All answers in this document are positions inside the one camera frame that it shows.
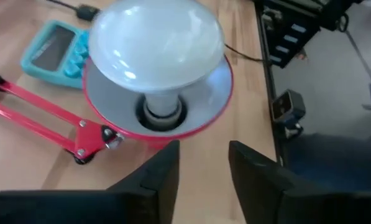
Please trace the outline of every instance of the desk lamp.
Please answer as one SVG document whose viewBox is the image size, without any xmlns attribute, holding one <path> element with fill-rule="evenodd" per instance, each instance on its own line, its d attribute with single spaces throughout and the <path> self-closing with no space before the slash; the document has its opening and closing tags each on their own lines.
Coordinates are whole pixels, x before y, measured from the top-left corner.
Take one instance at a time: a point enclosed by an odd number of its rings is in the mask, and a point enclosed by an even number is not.
<svg viewBox="0 0 371 224">
<path fill-rule="evenodd" d="M 192 0 L 116 1 L 93 22 L 83 89 L 109 127 L 164 142 L 205 128 L 232 93 L 224 35 Z"/>
</svg>

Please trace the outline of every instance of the black metal rack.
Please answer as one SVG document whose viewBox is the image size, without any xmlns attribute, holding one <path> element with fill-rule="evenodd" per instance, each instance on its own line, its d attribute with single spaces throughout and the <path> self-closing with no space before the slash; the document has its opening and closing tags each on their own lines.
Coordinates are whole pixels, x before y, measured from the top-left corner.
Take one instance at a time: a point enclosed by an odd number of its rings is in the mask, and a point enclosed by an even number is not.
<svg viewBox="0 0 371 224">
<path fill-rule="evenodd" d="M 286 67 L 305 44 L 323 27 L 336 30 L 337 24 L 353 3 L 361 0 L 261 0 L 264 10 L 269 59 Z"/>
</svg>

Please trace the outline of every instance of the metal screw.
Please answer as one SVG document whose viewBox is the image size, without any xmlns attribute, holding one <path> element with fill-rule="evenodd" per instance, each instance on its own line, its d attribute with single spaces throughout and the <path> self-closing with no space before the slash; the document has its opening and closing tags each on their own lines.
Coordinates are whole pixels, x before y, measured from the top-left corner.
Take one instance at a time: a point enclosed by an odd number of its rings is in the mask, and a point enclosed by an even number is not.
<svg viewBox="0 0 371 224">
<path fill-rule="evenodd" d="M 81 127 L 86 126 L 86 121 L 81 120 L 81 121 L 79 122 L 79 125 L 80 125 Z"/>
<path fill-rule="evenodd" d="M 106 143 L 105 146 L 108 149 L 116 149 L 120 143 L 122 143 L 124 140 L 124 136 L 120 133 L 116 133 L 116 137 L 109 143 Z"/>
<path fill-rule="evenodd" d="M 79 156 L 82 156 L 84 153 L 85 153 L 85 150 L 84 149 L 79 149 L 78 150 L 78 155 Z"/>
<path fill-rule="evenodd" d="M 106 136 L 109 136 L 109 135 L 112 134 L 112 131 L 111 131 L 109 128 L 106 128 L 106 129 L 104 130 L 104 134 L 105 134 Z"/>
</svg>

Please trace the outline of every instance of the gray floor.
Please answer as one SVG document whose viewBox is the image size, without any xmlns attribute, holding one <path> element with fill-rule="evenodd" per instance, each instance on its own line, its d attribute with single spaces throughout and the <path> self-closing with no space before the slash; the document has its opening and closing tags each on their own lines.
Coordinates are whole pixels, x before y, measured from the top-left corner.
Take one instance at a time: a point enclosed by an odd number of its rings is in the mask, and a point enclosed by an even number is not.
<svg viewBox="0 0 371 224">
<path fill-rule="evenodd" d="M 352 6 L 349 31 L 371 69 L 371 7 Z M 371 79 L 347 36 L 322 30 L 305 47 L 308 59 L 273 67 L 277 94 L 290 88 L 303 95 L 305 133 L 366 139 L 371 136 Z"/>
</svg>

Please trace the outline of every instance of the black cable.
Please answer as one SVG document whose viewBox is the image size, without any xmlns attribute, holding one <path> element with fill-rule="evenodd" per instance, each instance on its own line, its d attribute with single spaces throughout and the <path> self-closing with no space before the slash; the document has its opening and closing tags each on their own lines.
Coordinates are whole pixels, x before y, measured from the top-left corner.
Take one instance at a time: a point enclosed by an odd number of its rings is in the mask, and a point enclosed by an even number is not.
<svg viewBox="0 0 371 224">
<path fill-rule="evenodd" d="M 229 46 L 229 45 L 227 45 L 227 44 L 225 44 L 225 46 L 226 46 L 229 50 L 231 50 L 231 51 L 233 51 L 233 52 L 239 54 L 240 56 L 246 58 L 247 60 L 252 60 L 252 61 L 254 61 L 254 62 L 263 62 L 263 61 L 264 61 L 263 59 L 252 58 L 252 57 L 250 57 L 250 56 L 248 56 L 248 55 L 246 55 L 246 54 L 240 53 L 239 51 L 233 49 L 231 46 Z"/>
<path fill-rule="evenodd" d="M 65 2 L 61 2 L 61 1 L 58 1 L 58 0 L 46 0 L 46 1 L 53 2 L 53 3 L 55 3 L 55 4 L 59 4 L 59 5 L 61 5 L 61 6 L 65 6 L 65 7 L 67 7 L 67 8 L 72 9 L 72 10 L 75 10 L 75 11 L 78 10 L 77 7 L 75 7 L 75 6 L 71 6 L 71 5 L 69 5 L 69 4 L 65 3 Z"/>
<path fill-rule="evenodd" d="M 272 12 L 272 11 L 267 11 L 267 12 L 264 12 L 264 15 L 268 16 L 269 18 L 271 18 L 272 29 L 273 30 L 276 30 L 279 27 L 279 22 L 278 22 L 278 19 L 276 18 L 275 13 Z"/>
<path fill-rule="evenodd" d="M 364 57 L 362 56 L 362 53 L 360 52 L 360 50 L 357 46 L 357 43 L 355 42 L 354 38 L 351 36 L 351 34 L 348 30 L 346 30 L 345 33 L 346 33 L 352 47 L 354 48 L 355 52 L 357 53 L 357 56 L 358 56 L 360 62 L 362 62 L 362 65 L 364 66 L 364 69 L 365 69 L 367 75 L 371 79 L 371 69 L 370 69 L 369 65 L 367 64 L 366 60 L 364 59 Z"/>
<path fill-rule="evenodd" d="M 349 25 L 349 16 L 347 13 L 344 13 L 340 19 L 337 21 L 337 30 L 340 32 L 346 32 Z"/>
</svg>

